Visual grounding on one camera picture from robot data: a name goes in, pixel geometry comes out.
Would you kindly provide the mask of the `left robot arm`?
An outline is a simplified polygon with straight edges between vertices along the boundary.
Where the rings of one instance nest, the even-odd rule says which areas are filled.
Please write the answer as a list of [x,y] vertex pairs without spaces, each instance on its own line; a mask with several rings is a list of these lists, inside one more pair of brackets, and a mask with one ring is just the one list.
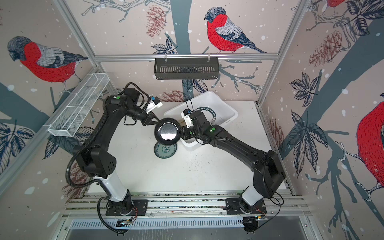
[[[162,106],[158,97],[150,97],[141,90],[126,88],[118,95],[106,97],[104,113],[91,136],[73,150],[73,158],[66,170],[66,180],[74,188],[83,188],[93,183],[100,185],[107,194],[107,215],[134,214],[136,207],[130,191],[124,187],[115,169],[116,158],[108,152],[111,139],[123,118],[130,117],[144,126],[155,125],[159,118],[152,110]],[[81,171],[92,177],[84,184],[71,179],[70,168],[76,162]]]

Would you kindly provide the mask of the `black round plate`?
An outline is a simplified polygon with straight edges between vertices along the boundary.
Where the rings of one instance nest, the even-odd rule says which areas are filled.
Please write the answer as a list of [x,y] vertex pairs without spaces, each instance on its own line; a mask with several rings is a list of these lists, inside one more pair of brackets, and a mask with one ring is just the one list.
[[173,118],[164,118],[155,125],[154,135],[160,144],[174,145],[181,139],[181,125]]

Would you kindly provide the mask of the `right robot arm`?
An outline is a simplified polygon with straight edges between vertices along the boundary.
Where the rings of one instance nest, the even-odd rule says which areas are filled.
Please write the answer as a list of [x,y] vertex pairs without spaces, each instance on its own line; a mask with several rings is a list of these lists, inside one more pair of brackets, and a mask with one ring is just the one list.
[[182,138],[195,138],[199,143],[209,144],[223,150],[253,172],[253,182],[238,198],[238,205],[232,211],[250,214],[256,210],[257,202],[271,199],[286,178],[279,156],[276,152],[268,152],[253,148],[232,136],[218,125],[211,125],[207,120],[185,117],[182,127]]

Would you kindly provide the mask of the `green rim plate front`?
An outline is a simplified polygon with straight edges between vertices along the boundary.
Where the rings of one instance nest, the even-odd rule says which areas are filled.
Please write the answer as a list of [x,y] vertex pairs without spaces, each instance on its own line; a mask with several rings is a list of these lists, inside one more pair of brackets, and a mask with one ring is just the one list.
[[215,121],[217,119],[217,115],[216,115],[216,112],[213,109],[208,108],[208,107],[199,107],[199,108],[197,108],[197,110],[201,111],[205,115],[207,121],[211,125],[214,125],[214,123],[215,123]]

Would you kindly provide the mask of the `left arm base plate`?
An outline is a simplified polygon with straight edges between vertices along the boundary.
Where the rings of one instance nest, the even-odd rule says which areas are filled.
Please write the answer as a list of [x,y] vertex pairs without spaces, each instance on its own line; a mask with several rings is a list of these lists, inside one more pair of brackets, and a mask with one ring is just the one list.
[[108,201],[106,216],[145,216],[148,203],[148,200],[128,200],[125,202]]

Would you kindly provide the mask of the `teal patterned small plate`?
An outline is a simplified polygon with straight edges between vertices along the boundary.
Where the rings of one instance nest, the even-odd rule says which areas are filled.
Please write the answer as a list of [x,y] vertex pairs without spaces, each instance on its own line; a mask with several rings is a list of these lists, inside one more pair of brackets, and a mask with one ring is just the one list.
[[177,148],[177,144],[167,146],[157,142],[154,146],[154,153],[160,159],[168,159],[176,153]]

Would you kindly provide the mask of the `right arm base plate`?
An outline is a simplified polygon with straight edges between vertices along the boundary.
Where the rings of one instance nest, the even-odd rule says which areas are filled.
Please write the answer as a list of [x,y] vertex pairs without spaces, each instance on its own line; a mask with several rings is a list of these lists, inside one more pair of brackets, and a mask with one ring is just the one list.
[[225,199],[226,205],[223,210],[227,211],[228,215],[266,215],[266,206],[264,200],[261,199],[254,205],[250,206],[242,198]]

